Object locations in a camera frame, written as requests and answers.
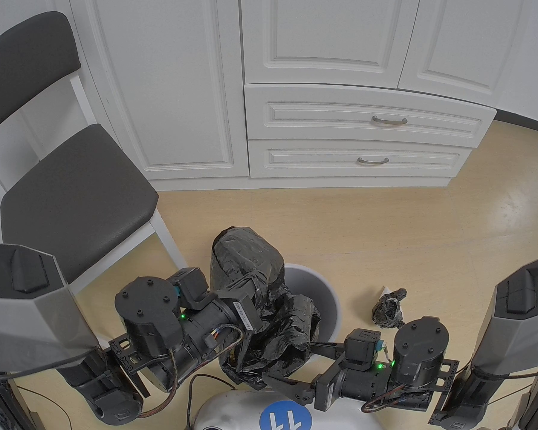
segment black plastic bag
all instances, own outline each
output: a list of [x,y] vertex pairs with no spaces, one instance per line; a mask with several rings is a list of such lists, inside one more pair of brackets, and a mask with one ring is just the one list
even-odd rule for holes
[[400,288],[392,293],[380,297],[373,307],[372,318],[375,325],[381,328],[400,328],[404,325],[401,301],[406,297],[407,291]]
[[[321,317],[311,299],[289,292],[279,251],[251,228],[232,227],[213,241],[209,285],[221,290],[242,279],[255,282],[253,304],[263,328],[248,334],[234,354],[220,358],[220,364],[233,382],[261,390],[262,373],[289,376],[307,362]],[[236,339],[235,334],[229,336],[224,346]]]

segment white chair frame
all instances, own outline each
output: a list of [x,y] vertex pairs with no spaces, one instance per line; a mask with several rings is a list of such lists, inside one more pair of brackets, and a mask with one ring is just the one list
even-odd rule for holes
[[[80,81],[78,72],[73,72],[68,75],[68,77],[70,79],[70,83],[72,84],[72,89],[74,90],[76,99],[78,100],[78,104],[80,105],[80,109],[86,119],[87,125],[96,124],[98,121],[96,120],[92,107],[88,102],[88,98],[86,97],[86,92],[82,82]],[[5,194],[6,190],[0,183],[0,198],[2,198]],[[110,253],[105,255],[100,261],[95,263],[91,268],[86,270],[75,281],[73,281],[70,284],[70,289],[72,292],[77,294],[79,291],[86,288],[89,283],[93,282],[96,277],[101,275],[112,264],[116,263],[120,258],[136,248],[154,233],[158,235],[159,240],[161,240],[161,243],[165,247],[165,250],[169,256],[172,258],[175,266],[177,266],[178,269],[187,267],[187,263],[183,255],[181,255],[181,252],[173,240],[172,235],[167,229],[167,226],[165,226],[158,209],[156,209],[154,214],[151,216],[150,221],[132,233],[126,240],[124,240],[121,244],[110,251]]]

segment trash can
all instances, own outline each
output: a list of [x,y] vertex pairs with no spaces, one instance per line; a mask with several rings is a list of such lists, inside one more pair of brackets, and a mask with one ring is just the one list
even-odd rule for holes
[[292,294],[311,298],[319,309],[318,341],[335,342],[341,330],[341,304],[331,284],[317,271],[290,263],[285,263],[285,284]]

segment wooden floor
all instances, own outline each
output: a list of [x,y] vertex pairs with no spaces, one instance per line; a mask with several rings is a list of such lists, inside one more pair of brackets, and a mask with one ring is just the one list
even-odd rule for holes
[[[538,258],[538,132],[494,122],[447,188],[179,191],[160,196],[159,211],[187,262],[206,275],[215,236],[229,226],[251,226],[287,262],[316,269],[334,285],[343,305],[339,340],[355,327],[373,328],[371,308],[384,285],[404,287],[409,292],[402,304],[405,319],[440,317],[450,332],[447,357],[464,363],[495,284]],[[123,332],[114,311],[115,293],[139,275],[168,277],[174,270],[151,237],[83,290],[80,306],[94,331],[115,337]],[[394,334],[383,332],[391,349]],[[310,363],[295,377],[313,378],[326,365]],[[208,368],[224,377],[217,365]],[[224,390],[201,380],[195,409]],[[497,396],[527,381],[506,381]],[[56,399],[70,413],[74,430],[108,428],[55,371],[19,383]],[[46,429],[67,428],[54,405],[23,394]],[[482,425],[504,426],[519,395],[491,405]],[[163,398],[155,391],[146,408]],[[127,428],[181,430],[186,405],[184,384],[165,411]],[[388,409],[378,417],[387,430],[429,428],[428,413]]]

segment drawer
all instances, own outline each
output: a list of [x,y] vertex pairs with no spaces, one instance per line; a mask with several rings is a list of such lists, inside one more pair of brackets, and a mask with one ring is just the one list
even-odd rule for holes
[[469,148],[357,140],[250,140],[252,178],[456,176]]
[[470,148],[479,145],[496,115],[494,108],[445,97],[323,84],[246,84],[245,109],[249,139],[385,140]]

